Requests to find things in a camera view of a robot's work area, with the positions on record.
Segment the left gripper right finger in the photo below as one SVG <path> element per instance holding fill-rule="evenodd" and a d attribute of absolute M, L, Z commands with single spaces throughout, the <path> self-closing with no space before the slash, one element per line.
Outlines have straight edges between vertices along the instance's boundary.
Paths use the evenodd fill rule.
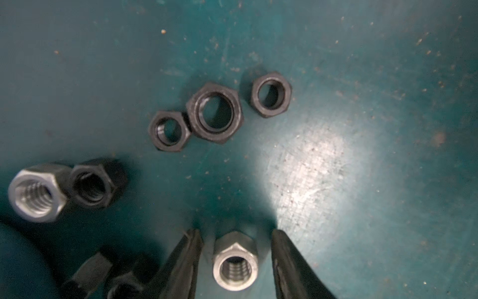
<path fill-rule="evenodd" d="M 283 230 L 271 234 L 271 259 L 278 299 L 333 299 Z"/>

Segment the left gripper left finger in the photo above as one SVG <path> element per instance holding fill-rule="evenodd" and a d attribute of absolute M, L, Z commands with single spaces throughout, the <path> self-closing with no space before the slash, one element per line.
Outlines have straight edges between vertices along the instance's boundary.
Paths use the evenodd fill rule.
<path fill-rule="evenodd" d="M 139 294 L 140 299 L 193 299 L 204 243 L 199 229 L 189 229 L 164 266 Z"/>

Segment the blue plastic storage box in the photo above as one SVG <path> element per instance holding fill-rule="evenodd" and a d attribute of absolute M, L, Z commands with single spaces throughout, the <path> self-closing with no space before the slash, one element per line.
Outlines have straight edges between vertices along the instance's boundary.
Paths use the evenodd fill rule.
<path fill-rule="evenodd" d="M 58 299 L 43 255 L 22 234 L 1 224 L 1 298 Z"/>

